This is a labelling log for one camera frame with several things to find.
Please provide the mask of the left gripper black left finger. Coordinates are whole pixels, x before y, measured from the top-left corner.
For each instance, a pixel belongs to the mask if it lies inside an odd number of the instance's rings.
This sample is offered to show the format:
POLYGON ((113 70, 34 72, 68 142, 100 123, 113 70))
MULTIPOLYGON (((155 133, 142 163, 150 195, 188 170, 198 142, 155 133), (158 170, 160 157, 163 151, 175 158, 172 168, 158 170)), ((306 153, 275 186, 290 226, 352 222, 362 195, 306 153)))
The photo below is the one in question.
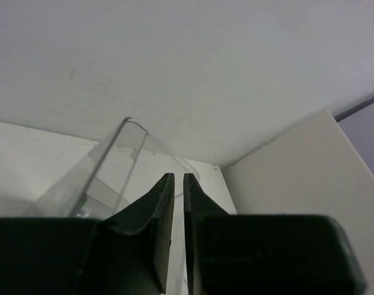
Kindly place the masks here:
POLYGON ((0 218, 0 294, 163 294, 174 175, 105 220, 0 218))

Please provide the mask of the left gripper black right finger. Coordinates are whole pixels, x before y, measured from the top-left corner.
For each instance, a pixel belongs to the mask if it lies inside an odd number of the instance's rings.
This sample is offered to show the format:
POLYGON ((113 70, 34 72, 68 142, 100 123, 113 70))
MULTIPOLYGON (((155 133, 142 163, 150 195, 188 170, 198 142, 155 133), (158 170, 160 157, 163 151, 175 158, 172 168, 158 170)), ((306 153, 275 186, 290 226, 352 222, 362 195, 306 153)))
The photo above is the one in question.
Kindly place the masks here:
POLYGON ((229 214, 183 179, 190 294, 364 294, 340 224, 319 214, 229 214))

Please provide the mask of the clear plastic container lid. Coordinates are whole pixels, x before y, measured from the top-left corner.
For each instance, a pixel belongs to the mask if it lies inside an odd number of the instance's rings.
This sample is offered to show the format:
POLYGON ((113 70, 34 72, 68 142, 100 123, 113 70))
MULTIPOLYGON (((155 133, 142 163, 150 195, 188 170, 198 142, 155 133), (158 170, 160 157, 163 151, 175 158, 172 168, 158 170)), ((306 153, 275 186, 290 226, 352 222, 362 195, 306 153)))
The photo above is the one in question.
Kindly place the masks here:
POLYGON ((23 211, 24 217, 107 219, 146 194, 166 173, 197 170, 140 120, 127 117, 23 211))

